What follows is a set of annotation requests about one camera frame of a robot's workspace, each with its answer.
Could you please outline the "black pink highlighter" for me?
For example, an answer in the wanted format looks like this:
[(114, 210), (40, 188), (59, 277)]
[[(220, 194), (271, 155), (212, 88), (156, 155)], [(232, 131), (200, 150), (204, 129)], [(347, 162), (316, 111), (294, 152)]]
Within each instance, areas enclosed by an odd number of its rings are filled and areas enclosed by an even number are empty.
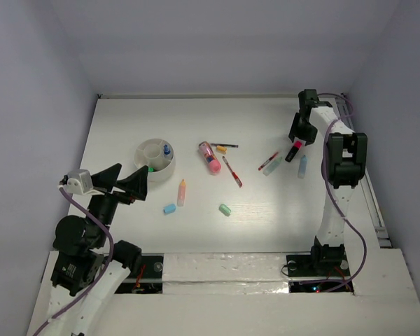
[(292, 162), (294, 157), (297, 155), (298, 151), (301, 149), (301, 147), (302, 147), (302, 142), (296, 141), (291, 147), (291, 149), (289, 150), (288, 154), (286, 155), (285, 161)]

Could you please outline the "blue capped glue bottle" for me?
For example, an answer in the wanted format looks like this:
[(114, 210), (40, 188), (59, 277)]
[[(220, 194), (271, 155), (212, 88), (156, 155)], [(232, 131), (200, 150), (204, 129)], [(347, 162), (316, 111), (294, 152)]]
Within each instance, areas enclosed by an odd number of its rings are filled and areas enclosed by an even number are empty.
[(170, 147), (169, 147), (167, 144), (165, 144), (165, 145), (163, 146), (163, 154), (164, 154), (164, 156), (165, 156), (166, 158), (170, 158), (170, 157), (171, 157), (171, 155), (172, 155), (171, 149), (170, 149)]

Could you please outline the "pink crayon bottle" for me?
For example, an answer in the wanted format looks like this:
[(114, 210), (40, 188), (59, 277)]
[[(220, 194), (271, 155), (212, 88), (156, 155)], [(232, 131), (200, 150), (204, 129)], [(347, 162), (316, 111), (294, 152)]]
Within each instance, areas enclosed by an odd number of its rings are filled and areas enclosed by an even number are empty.
[(198, 145), (198, 149), (202, 154), (209, 171), (212, 174), (218, 174), (221, 170), (221, 164), (215, 156), (211, 145), (207, 141), (203, 141)]

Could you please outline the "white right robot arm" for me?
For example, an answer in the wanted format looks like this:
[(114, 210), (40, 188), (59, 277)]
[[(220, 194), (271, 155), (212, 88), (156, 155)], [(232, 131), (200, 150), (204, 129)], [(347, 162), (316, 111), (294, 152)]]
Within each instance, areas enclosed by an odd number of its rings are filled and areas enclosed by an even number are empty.
[(321, 225), (308, 254), (287, 255), (287, 275), (297, 278), (326, 277), (346, 260), (345, 226), (350, 199), (365, 175), (368, 137), (353, 131), (337, 116), (333, 106), (319, 99), (317, 91), (298, 94), (299, 110), (290, 127), (290, 140), (312, 145), (323, 137), (321, 175), (325, 205)]

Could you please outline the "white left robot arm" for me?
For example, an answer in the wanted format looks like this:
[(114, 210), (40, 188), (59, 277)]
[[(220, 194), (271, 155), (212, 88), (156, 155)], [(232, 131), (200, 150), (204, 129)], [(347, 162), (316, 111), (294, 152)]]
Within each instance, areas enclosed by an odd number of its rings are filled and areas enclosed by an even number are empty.
[(91, 335), (120, 284), (139, 272), (141, 248), (114, 241), (110, 227), (119, 205), (146, 199), (149, 168), (126, 178), (121, 169), (119, 163), (95, 174), (77, 169), (59, 182), (62, 196), (82, 214), (56, 225), (47, 317), (35, 335)]

